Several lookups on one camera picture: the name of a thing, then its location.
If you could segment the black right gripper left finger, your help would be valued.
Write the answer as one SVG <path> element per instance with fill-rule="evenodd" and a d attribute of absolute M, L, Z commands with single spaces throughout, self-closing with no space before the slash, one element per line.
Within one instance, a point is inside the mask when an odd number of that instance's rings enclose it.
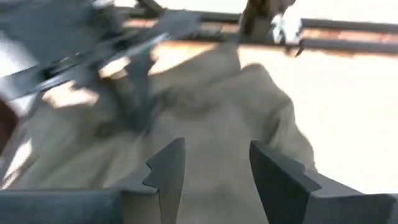
<path fill-rule="evenodd" d="M 0 191 L 0 224 L 176 224 L 185 139 L 102 189 Z"/>

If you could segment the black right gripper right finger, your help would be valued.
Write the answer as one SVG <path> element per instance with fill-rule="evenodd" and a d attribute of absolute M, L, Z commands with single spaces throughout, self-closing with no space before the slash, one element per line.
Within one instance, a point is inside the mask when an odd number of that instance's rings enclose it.
<path fill-rule="evenodd" d="M 398 224 L 398 193 L 364 194 L 259 141 L 249 160 L 269 224 Z"/>

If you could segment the black metal table frame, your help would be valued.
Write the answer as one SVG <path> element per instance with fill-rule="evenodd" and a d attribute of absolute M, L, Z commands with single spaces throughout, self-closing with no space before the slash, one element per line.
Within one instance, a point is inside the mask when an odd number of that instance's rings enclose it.
<path fill-rule="evenodd" d="M 175 13 L 184 10 L 166 9 L 162 12 L 152 12 L 149 9 L 135 9 L 133 7 L 117 7 L 117 10 L 127 18 L 131 19 L 158 19 L 165 12 Z M 201 22 L 221 23 L 221 24 L 237 24 L 240 14 L 228 14 L 219 12 L 203 12 L 203 11 L 187 11 L 200 16 Z M 322 28 L 332 30 L 348 30 L 348 31 L 366 31 L 375 34 L 398 34 L 398 24 L 381 24 L 372 22 L 349 22 L 349 21 L 331 21 L 319 19 L 300 19 L 302 25 L 299 25 L 298 32 L 303 31 L 303 28 Z M 398 44 L 382 43 L 382 42 L 364 42 L 359 40 L 343 40 L 343 39 L 314 39 L 301 37 L 296 35 L 297 40 L 287 40 L 287 31 L 281 28 L 279 37 L 281 40 L 276 40 L 268 34 L 261 39 L 253 39 L 254 37 L 240 36 L 240 34 L 227 31 L 211 31 L 210 29 L 201 29 L 184 40 L 192 40 L 199 42 L 221 42 L 227 37 L 238 37 L 242 44 L 265 45 L 271 47 L 284 47 L 285 50 L 298 49 L 296 56 L 300 55 L 304 49 L 320 49 L 320 50 L 334 50 L 347 52 L 362 52 L 362 53 L 376 53 L 376 54 L 398 54 Z"/>

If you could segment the dark olive green garment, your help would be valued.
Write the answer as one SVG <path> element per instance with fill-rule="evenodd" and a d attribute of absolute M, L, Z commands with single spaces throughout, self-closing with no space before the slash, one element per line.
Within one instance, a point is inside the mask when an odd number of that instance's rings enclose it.
<path fill-rule="evenodd" d="M 30 152 L 0 187 L 111 187 L 184 138 L 177 224 L 269 224 L 251 172 L 251 141 L 315 168 L 292 100 L 265 65 L 242 66 L 235 45 L 214 47 L 150 80 L 155 105 L 144 132 L 127 119 L 132 85 L 124 72 L 46 92 L 24 128 Z"/>

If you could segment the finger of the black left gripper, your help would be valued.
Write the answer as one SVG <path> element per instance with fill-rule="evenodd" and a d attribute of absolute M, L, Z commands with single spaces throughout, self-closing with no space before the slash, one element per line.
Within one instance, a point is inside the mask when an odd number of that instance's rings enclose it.
<path fill-rule="evenodd" d="M 144 131 L 149 125 L 152 98 L 148 73 L 154 64 L 151 50 L 140 52 L 132 57 L 130 63 L 130 75 L 134 85 L 134 129 L 136 131 Z"/>

